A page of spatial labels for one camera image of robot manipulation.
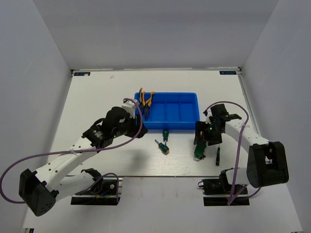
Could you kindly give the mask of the green hex key set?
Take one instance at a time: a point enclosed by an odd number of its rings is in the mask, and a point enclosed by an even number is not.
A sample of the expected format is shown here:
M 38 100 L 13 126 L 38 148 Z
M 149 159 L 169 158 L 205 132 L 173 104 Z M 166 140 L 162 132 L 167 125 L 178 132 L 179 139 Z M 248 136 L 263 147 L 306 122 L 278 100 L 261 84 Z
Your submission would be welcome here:
M 198 160 L 202 160 L 205 158 L 204 152 L 207 147 L 207 141 L 204 136 L 201 135 L 199 138 L 194 140 L 195 150 L 194 150 L 194 158 Z

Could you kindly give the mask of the yellow black needle-nose pliers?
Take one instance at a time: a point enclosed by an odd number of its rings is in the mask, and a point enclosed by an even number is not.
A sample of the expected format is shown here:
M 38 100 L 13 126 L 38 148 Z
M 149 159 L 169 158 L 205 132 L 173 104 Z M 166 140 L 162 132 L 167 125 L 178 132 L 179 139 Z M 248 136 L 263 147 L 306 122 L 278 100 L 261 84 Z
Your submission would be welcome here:
M 148 100 L 145 100 L 145 91 L 142 92 L 142 108 L 144 110 L 145 120 L 148 119 L 149 109 L 151 107 L 152 101 L 153 101 L 153 92 L 150 93 L 150 98 Z

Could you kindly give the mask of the yellow black combination pliers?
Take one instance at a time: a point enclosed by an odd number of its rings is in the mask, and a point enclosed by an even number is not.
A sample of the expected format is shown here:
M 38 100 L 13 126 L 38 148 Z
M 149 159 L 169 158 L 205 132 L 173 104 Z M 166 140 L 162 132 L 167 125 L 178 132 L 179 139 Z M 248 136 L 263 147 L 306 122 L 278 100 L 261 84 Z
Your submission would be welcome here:
M 145 107 L 150 107 L 151 106 L 155 92 L 152 91 L 150 94 L 151 94 L 150 98 L 148 100 L 145 100 L 145 98 L 144 98 L 145 97 L 145 92 L 143 91 L 142 87 L 140 88 L 140 90 L 139 90 L 139 102 L 140 102 L 140 107 L 141 108 L 145 108 Z

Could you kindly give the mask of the green stubby phillips screwdriver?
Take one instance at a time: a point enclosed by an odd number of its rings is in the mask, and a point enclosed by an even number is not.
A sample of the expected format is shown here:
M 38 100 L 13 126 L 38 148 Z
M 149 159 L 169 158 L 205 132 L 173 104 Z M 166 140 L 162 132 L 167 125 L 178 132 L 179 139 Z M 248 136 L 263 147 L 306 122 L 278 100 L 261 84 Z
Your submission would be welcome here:
M 170 149 L 169 149 L 168 146 L 166 146 L 163 143 L 158 142 L 156 139 L 155 139 L 155 142 L 157 143 L 157 145 L 158 145 L 158 147 L 159 147 L 159 149 L 161 150 L 162 153 L 164 153 L 164 154 L 168 154 L 169 153 Z

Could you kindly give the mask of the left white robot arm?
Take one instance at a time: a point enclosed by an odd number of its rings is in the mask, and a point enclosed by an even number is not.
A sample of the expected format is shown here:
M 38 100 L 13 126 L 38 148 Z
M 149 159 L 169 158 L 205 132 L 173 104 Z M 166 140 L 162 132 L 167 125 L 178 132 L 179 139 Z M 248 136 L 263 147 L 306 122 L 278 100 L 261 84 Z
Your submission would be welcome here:
M 95 156 L 99 149 L 110 146 L 119 136 L 141 138 L 147 128 L 140 121 L 140 115 L 131 116 L 121 107 L 113 107 L 104 118 L 95 121 L 78 141 L 70 153 L 61 153 L 46 165 L 20 175 L 19 195 L 34 213 L 42 216 L 57 201 L 76 193 L 89 190 L 97 194 L 102 190 L 101 174 L 93 168 L 83 169 L 79 175 L 68 176 L 76 167 Z

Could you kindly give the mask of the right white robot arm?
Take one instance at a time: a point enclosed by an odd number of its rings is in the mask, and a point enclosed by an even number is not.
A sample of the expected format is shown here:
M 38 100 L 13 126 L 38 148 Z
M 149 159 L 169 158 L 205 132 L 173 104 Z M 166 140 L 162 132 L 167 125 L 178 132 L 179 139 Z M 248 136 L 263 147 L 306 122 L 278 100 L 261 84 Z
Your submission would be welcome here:
M 238 114 L 230 114 L 223 103 L 204 112 L 205 121 L 195 123 L 194 157 L 202 159 L 206 146 L 222 143 L 226 134 L 238 143 L 238 150 L 247 154 L 246 167 L 229 168 L 221 171 L 219 187 L 224 193 L 232 193 L 237 185 L 261 188 L 289 181 L 289 171 L 284 145 L 272 142 L 246 126 Z

